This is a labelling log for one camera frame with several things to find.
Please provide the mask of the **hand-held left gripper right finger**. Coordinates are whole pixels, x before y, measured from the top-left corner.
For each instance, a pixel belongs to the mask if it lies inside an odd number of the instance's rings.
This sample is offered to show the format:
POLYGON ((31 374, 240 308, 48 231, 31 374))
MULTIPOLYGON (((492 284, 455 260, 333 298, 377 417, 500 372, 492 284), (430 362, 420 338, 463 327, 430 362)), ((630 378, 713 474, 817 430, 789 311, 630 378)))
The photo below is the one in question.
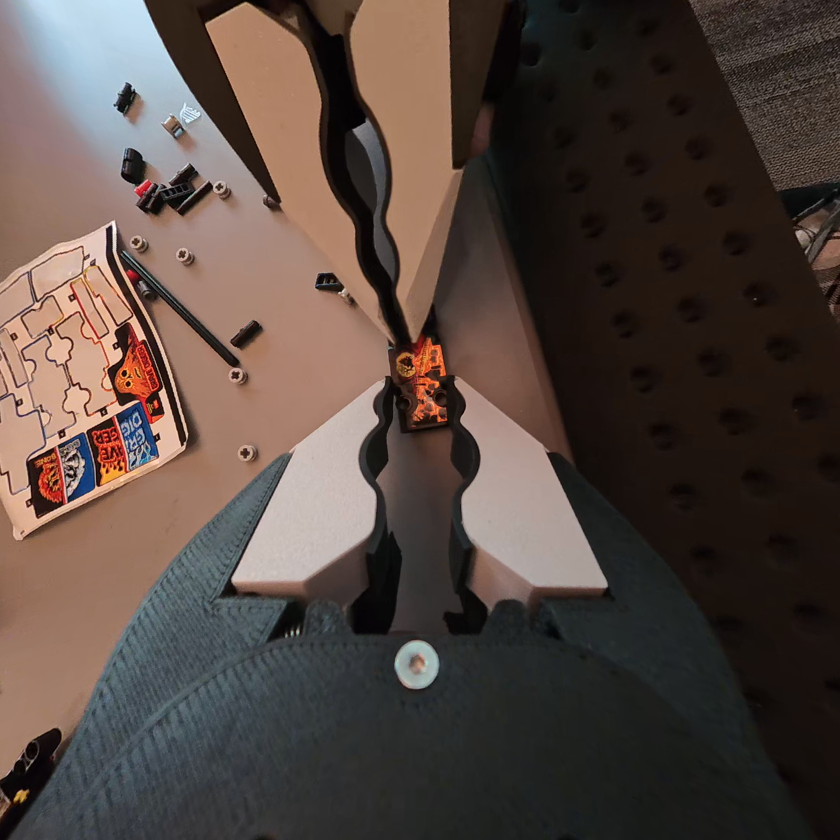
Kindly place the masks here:
POLYGON ((545 599, 597 598, 608 583, 554 468, 553 453, 464 379, 446 379, 451 503, 448 557, 459 612, 477 634, 501 602, 530 616, 545 599))

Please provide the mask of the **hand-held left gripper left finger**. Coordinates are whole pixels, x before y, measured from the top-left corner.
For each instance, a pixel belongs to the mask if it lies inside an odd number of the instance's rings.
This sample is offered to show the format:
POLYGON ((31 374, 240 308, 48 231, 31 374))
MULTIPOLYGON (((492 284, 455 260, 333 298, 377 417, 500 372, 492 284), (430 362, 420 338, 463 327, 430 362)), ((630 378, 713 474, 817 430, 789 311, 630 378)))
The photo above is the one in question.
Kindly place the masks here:
POLYGON ((386 634, 402 554, 378 478, 388 463, 394 383, 376 381, 289 453, 231 583, 239 594, 329 601, 361 634, 386 634))

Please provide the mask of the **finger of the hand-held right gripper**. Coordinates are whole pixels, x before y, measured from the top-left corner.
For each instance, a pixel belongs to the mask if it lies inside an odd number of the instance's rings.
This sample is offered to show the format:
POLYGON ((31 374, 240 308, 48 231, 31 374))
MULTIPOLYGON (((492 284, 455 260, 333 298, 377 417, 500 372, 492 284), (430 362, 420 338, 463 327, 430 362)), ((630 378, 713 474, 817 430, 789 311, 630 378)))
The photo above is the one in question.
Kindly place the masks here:
POLYGON ((366 118, 341 33, 317 3, 237 3, 205 28, 280 208, 327 256, 362 310, 408 341, 396 284, 375 245, 375 201, 354 182, 347 139, 366 118))
POLYGON ((433 305, 463 178, 452 155, 449 2, 363 1, 350 53, 388 155, 385 229, 396 250, 396 299, 415 341, 433 305))

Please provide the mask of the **sticker sheet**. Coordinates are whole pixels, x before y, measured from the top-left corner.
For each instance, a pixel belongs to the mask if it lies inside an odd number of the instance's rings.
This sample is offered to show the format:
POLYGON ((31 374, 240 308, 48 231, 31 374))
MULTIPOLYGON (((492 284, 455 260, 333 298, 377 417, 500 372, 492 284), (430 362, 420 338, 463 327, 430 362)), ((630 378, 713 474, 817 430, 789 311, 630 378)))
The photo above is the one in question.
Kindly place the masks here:
POLYGON ((1 284, 1 498, 20 541, 169 463, 188 431, 111 221, 1 284))

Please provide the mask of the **grey desk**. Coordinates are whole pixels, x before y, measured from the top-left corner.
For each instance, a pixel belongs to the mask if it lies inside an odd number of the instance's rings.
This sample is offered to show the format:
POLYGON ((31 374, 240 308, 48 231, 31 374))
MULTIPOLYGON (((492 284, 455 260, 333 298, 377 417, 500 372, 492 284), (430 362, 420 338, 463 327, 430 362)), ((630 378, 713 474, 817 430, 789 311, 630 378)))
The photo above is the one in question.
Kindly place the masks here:
POLYGON ((149 242, 140 261, 220 340, 249 320, 248 382, 164 303, 149 306, 189 427, 185 453, 23 541, 2 513, 2 765, 53 727, 70 733, 137 606, 192 536, 277 456, 388 372, 380 331, 334 295, 305 234, 264 190, 208 113, 180 140, 161 127, 197 104, 143 2, 2 2, 2 278, 53 245, 116 221, 149 242), (128 115, 114 107, 130 82, 128 115), (225 181, 184 216, 137 208, 120 175, 126 147, 160 189, 225 181), (180 247, 191 266, 175 259, 180 247), (238 460, 254 445, 258 458, 238 460))

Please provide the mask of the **long black toy axle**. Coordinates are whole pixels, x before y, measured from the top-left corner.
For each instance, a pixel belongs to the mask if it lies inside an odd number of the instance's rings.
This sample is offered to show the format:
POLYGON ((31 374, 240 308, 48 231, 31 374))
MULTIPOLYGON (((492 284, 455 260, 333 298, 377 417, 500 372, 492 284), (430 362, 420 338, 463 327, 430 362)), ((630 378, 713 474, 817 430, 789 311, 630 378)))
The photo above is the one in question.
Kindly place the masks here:
POLYGON ((194 331, 194 333, 198 335, 202 341, 204 341, 205 344, 227 364, 229 368, 233 369, 239 367, 238 357, 227 346, 225 346, 220 339, 215 337, 184 304, 182 304, 169 290, 167 290, 155 277, 153 277, 152 274, 144 268, 136 258, 131 256, 131 254, 126 250, 122 250, 120 255, 128 267, 131 268, 131 270, 133 270, 139 278, 141 278, 146 285, 152 289, 156 296, 162 299, 163 302, 171 310, 173 310, 173 312, 181 320, 183 320, 184 323, 190 327, 190 329, 194 331))

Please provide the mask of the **toy truck model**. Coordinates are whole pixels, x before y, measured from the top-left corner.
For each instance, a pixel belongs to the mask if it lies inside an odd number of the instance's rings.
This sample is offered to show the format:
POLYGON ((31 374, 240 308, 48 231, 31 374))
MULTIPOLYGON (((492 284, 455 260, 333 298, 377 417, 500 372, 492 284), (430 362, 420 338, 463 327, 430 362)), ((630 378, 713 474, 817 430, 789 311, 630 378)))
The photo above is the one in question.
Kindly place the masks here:
POLYGON ((16 816, 43 789, 54 769, 63 733, 52 728, 30 740, 1 779, 1 821, 16 816))

